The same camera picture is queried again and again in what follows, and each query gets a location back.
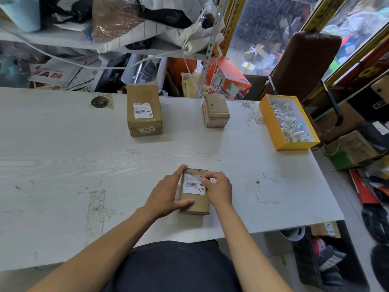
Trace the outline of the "person's right forearm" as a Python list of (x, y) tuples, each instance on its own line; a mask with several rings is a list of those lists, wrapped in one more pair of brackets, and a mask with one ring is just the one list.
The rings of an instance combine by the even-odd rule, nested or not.
[(214, 203), (243, 292), (293, 292), (228, 201)]

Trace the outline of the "pile of white small parts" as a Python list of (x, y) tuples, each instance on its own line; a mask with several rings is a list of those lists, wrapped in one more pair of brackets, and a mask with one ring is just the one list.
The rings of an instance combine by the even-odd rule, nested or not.
[(301, 118), (295, 102), (272, 103), (283, 136), (287, 142), (308, 142), (311, 139), (309, 129)]

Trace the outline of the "yellow cardboard box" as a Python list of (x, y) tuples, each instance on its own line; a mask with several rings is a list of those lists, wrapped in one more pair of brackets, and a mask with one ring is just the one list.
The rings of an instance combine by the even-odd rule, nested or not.
[[(301, 118), (309, 129), (311, 139), (308, 142), (287, 142), (282, 134), (278, 121), (271, 107), (272, 103), (285, 103), (295, 102), (300, 110)], [(309, 150), (320, 143), (320, 139), (315, 132), (313, 125), (311, 124), (304, 108), (300, 104), (297, 97), (266, 94), (259, 102), (259, 108), (263, 116), (263, 120), (268, 129), (270, 138), (273, 142), (276, 151), (291, 151), (291, 150)]]

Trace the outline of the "red flat packet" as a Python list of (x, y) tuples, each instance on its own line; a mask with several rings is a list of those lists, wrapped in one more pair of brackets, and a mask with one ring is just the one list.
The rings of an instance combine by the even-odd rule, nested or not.
[(352, 181), (356, 188), (359, 199), (363, 205), (379, 205), (377, 197), (374, 193), (366, 186), (363, 181), (360, 173), (357, 169), (349, 169), (349, 173), (351, 175)]

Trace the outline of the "white perforated metal shelf post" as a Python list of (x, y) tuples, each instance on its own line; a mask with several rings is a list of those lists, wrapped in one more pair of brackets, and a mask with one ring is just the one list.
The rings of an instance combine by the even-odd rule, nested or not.
[(212, 32), (210, 35), (210, 40), (208, 43), (208, 48), (205, 54), (205, 59), (203, 61), (202, 73), (198, 82), (198, 90), (197, 90), (197, 98), (202, 98), (202, 89), (204, 85), (204, 81), (207, 75), (207, 70), (210, 64), (210, 60), (212, 58), (212, 50), (216, 43), (216, 38), (218, 33), (220, 32), (221, 21), (223, 20), (224, 13), (228, 4), (228, 0), (214, 0), (215, 5), (217, 5), (217, 11), (214, 15), (214, 24), (212, 27)]

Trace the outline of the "light blue plastic container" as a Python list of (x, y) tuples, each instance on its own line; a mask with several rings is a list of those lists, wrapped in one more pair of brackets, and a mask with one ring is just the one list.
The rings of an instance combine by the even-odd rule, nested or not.
[(0, 9), (25, 33), (41, 29), (39, 0), (0, 0)]

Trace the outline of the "tall brown parcel two labels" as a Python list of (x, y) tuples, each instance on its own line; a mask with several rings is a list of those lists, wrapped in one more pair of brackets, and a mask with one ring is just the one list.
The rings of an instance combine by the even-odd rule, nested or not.
[(126, 96), (130, 135), (132, 137), (161, 135), (163, 121), (157, 85), (127, 85)]

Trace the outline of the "squat brown taped parcel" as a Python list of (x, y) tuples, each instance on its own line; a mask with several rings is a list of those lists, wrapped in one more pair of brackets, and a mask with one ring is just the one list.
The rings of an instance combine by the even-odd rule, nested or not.
[(202, 110), (207, 128), (224, 128), (230, 119), (228, 105), (223, 94), (203, 93)]

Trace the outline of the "person's left forearm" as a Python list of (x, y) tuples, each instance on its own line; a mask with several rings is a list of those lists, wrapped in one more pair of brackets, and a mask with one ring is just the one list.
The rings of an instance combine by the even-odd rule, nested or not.
[(138, 208), (27, 292), (99, 292), (156, 219), (151, 209)]

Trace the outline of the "black bin with clutter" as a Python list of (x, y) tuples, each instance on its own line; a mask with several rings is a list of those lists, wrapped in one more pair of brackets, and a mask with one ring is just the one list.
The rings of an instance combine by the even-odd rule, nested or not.
[(299, 280), (323, 292), (370, 292), (346, 224), (336, 223), (340, 238), (314, 235), (306, 227), (292, 242)]

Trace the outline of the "person's dark clothing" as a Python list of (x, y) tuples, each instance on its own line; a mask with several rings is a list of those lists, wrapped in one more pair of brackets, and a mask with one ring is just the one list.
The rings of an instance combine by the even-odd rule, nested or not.
[(135, 247), (101, 292), (242, 292), (216, 240), (160, 241)]

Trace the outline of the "small brown parcel white label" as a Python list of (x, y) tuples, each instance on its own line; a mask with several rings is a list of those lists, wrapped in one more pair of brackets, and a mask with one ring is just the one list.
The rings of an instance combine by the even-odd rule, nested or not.
[(183, 215), (206, 216), (211, 212), (211, 204), (208, 197), (208, 190), (202, 184), (200, 177), (206, 174), (208, 170), (188, 168), (181, 178), (178, 199), (180, 201), (192, 199), (194, 204), (179, 213)]

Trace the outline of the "person's right hand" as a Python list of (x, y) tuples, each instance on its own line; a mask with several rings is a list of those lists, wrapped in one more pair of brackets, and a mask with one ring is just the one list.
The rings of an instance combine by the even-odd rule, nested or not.
[(226, 185), (218, 188), (206, 188), (208, 190), (208, 197), (212, 206), (216, 210), (224, 208), (233, 208), (232, 203), (232, 185), (228, 177), (226, 177)]

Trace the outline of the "white paper red print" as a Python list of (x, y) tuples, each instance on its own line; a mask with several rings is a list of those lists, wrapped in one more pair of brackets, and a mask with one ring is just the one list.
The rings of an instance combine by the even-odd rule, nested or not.
[(36, 83), (67, 87), (84, 63), (69, 63), (51, 58), (44, 64), (30, 64), (31, 75), (28, 80)]

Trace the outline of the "white bowl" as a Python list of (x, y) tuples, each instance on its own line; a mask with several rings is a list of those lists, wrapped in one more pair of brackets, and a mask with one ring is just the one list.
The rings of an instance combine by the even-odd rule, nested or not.
[(301, 227), (295, 227), (295, 228), (291, 228), (291, 229), (280, 230), (280, 233), (287, 240), (292, 241), (292, 242), (297, 242), (297, 241), (302, 240), (304, 238), (305, 231), (306, 231), (305, 226), (301, 226)]

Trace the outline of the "brown cardboard box green base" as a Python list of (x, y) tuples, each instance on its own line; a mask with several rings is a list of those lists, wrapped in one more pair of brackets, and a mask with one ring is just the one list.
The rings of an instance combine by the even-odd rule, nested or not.
[(380, 153), (358, 130), (324, 145), (323, 153), (330, 160), (336, 171), (366, 166), (380, 157)]

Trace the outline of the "brown office chair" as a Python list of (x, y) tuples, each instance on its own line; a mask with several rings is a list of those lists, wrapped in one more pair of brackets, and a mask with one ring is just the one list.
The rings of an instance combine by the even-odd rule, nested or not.
[(307, 107), (311, 94), (322, 87), (337, 116), (334, 127), (343, 123), (343, 114), (332, 93), (323, 81), (323, 76), (338, 53), (342, 38), (324, 33), (295, 33), (259, 100), (266, 94), (297, 97), (303, 107)]

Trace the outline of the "person's left hand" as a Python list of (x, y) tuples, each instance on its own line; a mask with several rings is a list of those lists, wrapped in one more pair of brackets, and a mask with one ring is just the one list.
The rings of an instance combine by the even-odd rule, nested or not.
[(163, 177), (153, 188), (142, 209), (154, 219), (165, 217), (172, 213), (178, 183), (186, 170), (187, 165), (183, 164), (172, 174)]

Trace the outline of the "brown plastic-wrapped bundle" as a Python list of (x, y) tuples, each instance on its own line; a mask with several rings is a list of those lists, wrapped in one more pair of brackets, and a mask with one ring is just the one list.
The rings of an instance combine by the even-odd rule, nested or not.
[(93, 0), (93, 41), (106, 43), (128, 33), (144, 22), (139, 13), (139, 0)]

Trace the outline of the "orange cardboard box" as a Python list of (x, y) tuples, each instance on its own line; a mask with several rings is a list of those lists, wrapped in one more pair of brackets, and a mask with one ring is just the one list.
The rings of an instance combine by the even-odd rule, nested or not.
[(224, 56), (209, 61), (204, 85), (207, 93), (222, 94), (229, 100), (241, 100), (251, 88), (243, 73)]

